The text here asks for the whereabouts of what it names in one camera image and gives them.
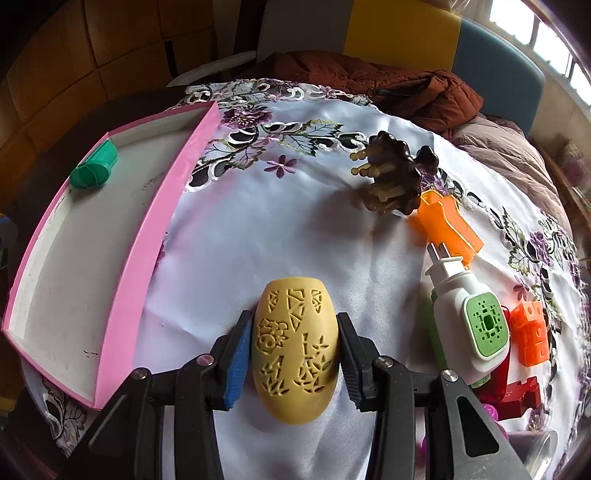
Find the purple flower embroidery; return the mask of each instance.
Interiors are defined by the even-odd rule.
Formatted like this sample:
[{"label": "purple flower embroidery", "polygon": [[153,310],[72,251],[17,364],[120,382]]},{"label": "purple flower embroidery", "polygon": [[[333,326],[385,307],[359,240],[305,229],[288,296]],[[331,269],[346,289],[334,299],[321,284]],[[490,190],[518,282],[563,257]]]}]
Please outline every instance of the purple flower embroidery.
[{"label": "purple flower embroidery", "polygon": [[222,123],[229,128],[251,128],[271,120],[271,112],[263,106],[237,106],[223,114]]},{"label": "purple flower embroidery", "polygon": [[337,95],[340,93],[338,90],[332,87],[325,87],[324,85],[318,85],[318,88],[324,95],[324,98],[337,98]]},{"label": "purple flower embroidery", "polygon": [[538,260],[540,260],[544,265],[552,267],[553,262],[548,254],[548,240],[544,234],[540,231],[532,232],[530,234],[530,242],[535,248],[535,252],[537,254]]},{"label": "purple flower embroidery", "polygon": [[521,301],[521,299],[527,301],[527,293],[530,291],[530,288],[519,277],[515,277],[515,281],[517,285],[513,287],[513,291],[517,293],[517,301]]},{"label": "purple flower embroidery", "polygon": [[428,190],[435,190],[446,197],[452,193],[443,184],[443,180],[438,175],[429,175],[425,171],[421,170],[421,191],[426,192]]},{"label": "purple flower embroidery", "polygon": [[285,155],[282,155],[279,157],[279,159],[277,161],[271,160],[268,161],[267,163],[269,165],[273,165],[272,167],[267,167],[265,168],[265,171],[276,171],[277,172],[277,178],[283,178],[283,175],[285,175],[285,172],[288,171],[289,173],[295,173],[295,169],[293,169],[293,167],[296,166],[297,164],[297,159],[296,158],[292,158],[291,160],[287,160],[287,157]]},{"label": "purple flower embroidery", "polygon": [[259,137],[256,142],[252,144],[253,147],[266,147],[270,142],[278,142],[281,140],[279,135],[267,135],[266,137]]}]

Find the green square button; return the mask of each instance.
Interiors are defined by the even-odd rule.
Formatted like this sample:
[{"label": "green square button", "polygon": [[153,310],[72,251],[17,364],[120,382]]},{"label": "green square button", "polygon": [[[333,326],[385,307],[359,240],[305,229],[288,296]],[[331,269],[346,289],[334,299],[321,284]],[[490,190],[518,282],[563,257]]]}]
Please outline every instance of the green square button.
[{"label": "green square button", "polygon": [[490,293],[481,293],[465,303],[465,314],[482,356],[491,356],[509,341],[509,330],[501,305]]}]

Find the yellow carved egg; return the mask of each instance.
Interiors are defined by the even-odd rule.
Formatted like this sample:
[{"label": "yellow carved egg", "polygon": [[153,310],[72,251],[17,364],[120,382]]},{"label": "yellow carved egg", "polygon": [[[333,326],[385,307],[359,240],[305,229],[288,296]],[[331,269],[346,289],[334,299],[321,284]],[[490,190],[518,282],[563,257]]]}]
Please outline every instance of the yellow carved egg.
[{"label": "yellow carved egg", "polygon": [[306,423],[328,406],[339,374],[339,329],[320,280],[289,277],[266,286],[252,330],[252,372],[277,420]]}]

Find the wall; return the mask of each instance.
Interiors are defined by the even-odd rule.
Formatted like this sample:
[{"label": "wall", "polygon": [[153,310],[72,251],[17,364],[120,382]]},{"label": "wall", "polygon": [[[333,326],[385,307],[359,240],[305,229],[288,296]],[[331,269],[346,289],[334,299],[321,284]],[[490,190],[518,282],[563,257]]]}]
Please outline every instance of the wall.
[{"label": "wall", "polygon": [[0,212],[89,112],[215,58],[212,0],[68,0],[0,79]]},{"label": "wall", "polygon": [[241,3],[241,0],[213,0],[217,52],[221,59],[229,57],[234,52]]},{"label": "wall", "polygon": [[591,122],[578,102],[557,76],[546,74],[544,96],[536,114],[531,136],[553,157],[558,157],[568,140],[573,140],[591,164]]},{"label": "wall", "polygon": [[479,0],[470,0],[470,3],[467,7],[461,12],[461,15],[466,18],[471,18],[474,20],[479,13],[480,10],[480,2]]}]

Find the yellow cushion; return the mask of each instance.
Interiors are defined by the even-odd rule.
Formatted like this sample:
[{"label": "yellow cushion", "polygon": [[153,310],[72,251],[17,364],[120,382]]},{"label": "yellow cushion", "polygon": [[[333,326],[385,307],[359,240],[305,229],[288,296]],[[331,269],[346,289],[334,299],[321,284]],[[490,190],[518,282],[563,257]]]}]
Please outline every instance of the yellow cushion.
[{"label": "yellow cushion", "polygon": [[345,55],[417,70],[451,70],[461,18],[420,0],[356,0]]}]

